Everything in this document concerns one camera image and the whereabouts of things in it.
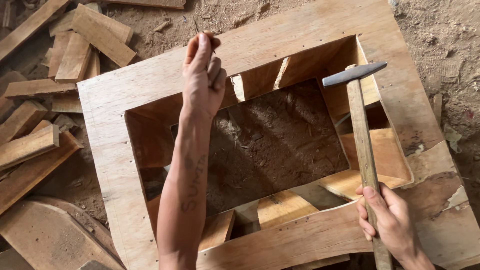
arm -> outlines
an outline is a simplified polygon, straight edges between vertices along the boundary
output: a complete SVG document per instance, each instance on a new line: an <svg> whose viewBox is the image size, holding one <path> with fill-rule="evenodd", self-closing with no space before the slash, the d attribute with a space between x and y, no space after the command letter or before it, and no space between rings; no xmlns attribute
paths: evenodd
<svg viewBox="0 0 480 270"><path fill-rule="evenodd" d="M211 33L199 33L187 47L179 132L158 212L160 269L195 269L205 223L210 127L227 74L219 58L209 61L212 47L219 45Z"/></svg>
<svg viewBox="0 0 480 270"><path fill-rule="evenodd" d="M363 195L357 202L360 226L368 241L376 234L368 223L365 201L377 215L378 233L385 246L400 262L405 270L434 270L432 262L423 251L417 231L409 214L408 204L384 183L380 184L380 194L371 187L358 187L356 192Z"/></svg>

wooden frame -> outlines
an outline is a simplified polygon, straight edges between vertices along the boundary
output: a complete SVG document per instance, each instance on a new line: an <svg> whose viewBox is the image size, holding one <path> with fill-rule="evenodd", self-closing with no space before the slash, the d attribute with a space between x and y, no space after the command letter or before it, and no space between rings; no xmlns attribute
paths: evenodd
<svg viewBox="0 0 480 270"><path fill-rule="evenodd" d="M309 54L315 55L315 48L322 44L341 43L343 38L355 35L361 44L361 53L359 48L351 48L356 52L342 55L353 56L353 59L344 59L343 63L388 62L388 67L375 74L374 79L370 77L369 81L361 82L365 103L381 103L391 124L389 128L402 150L402 159L405 158L408 172L413 175L408 189L397 189L397 193L409 203L415 215L427 255L447 269L479 263L479 227L468 201L452 199L463 190L461 177L386 1L314 1L219 35L223 45L216 52L228 76L240 74L249 80L264 79L262 89L251 90L255 84L243 83L243 92L252 98L252 91L264 91L264 87L275 83L271 74L275 75L277 69L280 71L281 63L289 56L292 57L280 71L279 87L321 76L314 69L318 63L307 61L311 58ZM177 49L78 83L112 238L120 258L130 270L157 269L158 263L138 172L140 165L135 156L137 146L132 140L135 134L132 130L129 133L127 122L134 116L147 123L158 123L160 117L163 122L158 125L160 134L162 125L176 122L178 104L181 104L184 55L185 48ZM336 52L324 55L336 55ZM336 61L341 61L342 55L338 55ZM331 65L327 71L333 73L345 66ZM233 89L228 87L227 92L223 105L236 103L231 99ZM325 92L323 95L327 101L329 95ZM164 106L162 110L170 113L152 114L145 110L148 104ZM334 123L338 123L348 110L337 104L330 107L329 112ZM347 133L340 132L342 128L342 124L337 127L341 135ZM311 188L308 194L297 194L309 201L306 197L315 197L316 191ZM247 209L252 208L256 210L255 202L235 208L235 212L249 213ZM235 223L249 219L243 214L236 215ZM204 250L199 253L197 268L281 269L371 250L371 244L364 240L358 226L354 205L346 204Z"/></svg>

rectangular opening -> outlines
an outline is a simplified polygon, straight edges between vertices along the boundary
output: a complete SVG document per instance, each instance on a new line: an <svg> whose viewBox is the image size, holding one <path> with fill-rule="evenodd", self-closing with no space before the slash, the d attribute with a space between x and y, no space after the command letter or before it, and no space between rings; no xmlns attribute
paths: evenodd
<svg viewBox="0 0 480 270"><path fill-rule="evenodd" d="M227 238L265 226L259 215L268 205L265 197L300 199L312 211L358 197L354 190L361 179L346 85L324 89L321 79L367 63L350 36L227 78L223 109L211 129L207 188L207 216L231 219ZM411 173L374 78L360 84L379 181L390 187L408 184ZM181 107L179 93L125 114L154 229ZM225 214L229 209L232 214Z"/></svg>

dirt floor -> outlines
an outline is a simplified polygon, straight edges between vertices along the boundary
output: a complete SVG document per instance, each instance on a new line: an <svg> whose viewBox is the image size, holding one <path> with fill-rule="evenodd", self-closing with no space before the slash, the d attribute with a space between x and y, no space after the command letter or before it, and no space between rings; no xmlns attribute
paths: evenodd
<svg viewBox="0 0 480 270"><path fill-rule="evenodd" d="M36 2L37 6L40 1L28 0L30 3ZM307 2L310 0L187 0L184 10L121 4L103 4L102 8L105 15L134 29L130 47L138 53L134 61L141 61L186 45L198 31L211 30L220 34ZM451 152L463 176L472 209L480 220L480 93L477 93L480 87L479 3L476 0L389 2L427 96L432 98L434 94L443 94L442 129L447 124L462 135L458 142L461 152ZM22 14L19 22L29 12L19 9L18 14ZM160 33L154 32L153 29L164 21L169 21L169 25ZM52 44L53 39L48 31L40 31L0 67L0 74L17 70L30 80L46 78L48 68L41 65L40 61ZM101 57L102 72L116 68L107 57ZM314 91L309 82L299 87ZM217 129L213 127L212 136L225 143L210 149L209 177L215 183L208 189L208 196L211 197L210 214L345 169L343 154L335 155L341 151L338 138L332 135L331 122L321 114L316 114L315 122L310 122L311 119L305 121L301 110L312 114L312 100L304 99L295 91L282 89L261 97L264 99L262 102L254 99L241 107L232 107L219 113ZM296 108L289 107L289 93L297 97ZM277 115L269 112L268 106ZM83 128L76 137L85 145L85 149L53 172L36 193L70 201L103 224L108 224L83 118L75 114L69 116ZM241 134L237 135L241 145L246 147L237 145L233 150L234 145L229 138L235 136L235 132L233 127L228 126L231 117L237 124L243 125ZM312 124L312 137L315 140L310 144L306 143L312 141L306 122ZM253 141L252 136L257 133L264 137ZM275 159L271 154L274 146L277 149L273 150L278 155ZM325 152L322 149L325 147L331 150L323 156ZM228 181L222 181L222 176L227 173L225 164L230 162L241 164L245 171L232 175ZM282 168L282 162L290 166ZM257 174L269 177L259 181L248 178ZM279 181L285 176L295 181ZM231 193L240 196L228 204L225 197Z"/></svg>

fingernail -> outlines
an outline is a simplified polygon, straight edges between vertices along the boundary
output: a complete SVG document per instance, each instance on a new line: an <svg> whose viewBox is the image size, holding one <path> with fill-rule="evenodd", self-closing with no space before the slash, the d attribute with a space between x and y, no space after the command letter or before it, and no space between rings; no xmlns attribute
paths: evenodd
<svg viewBox="0 0 480 270"><path fill-rule="evenodd" d="M375 191L373 190L373 188L367 186L363 188L363 195L365 197L371 198L373 197L373 195L375 195Z"/></svg>
<svg viewBox="0 0 480 270"><path fill-rule="evenodd" d="M200 45L205 46L207 44L207 35L206 34L200 34Z"/></svg>

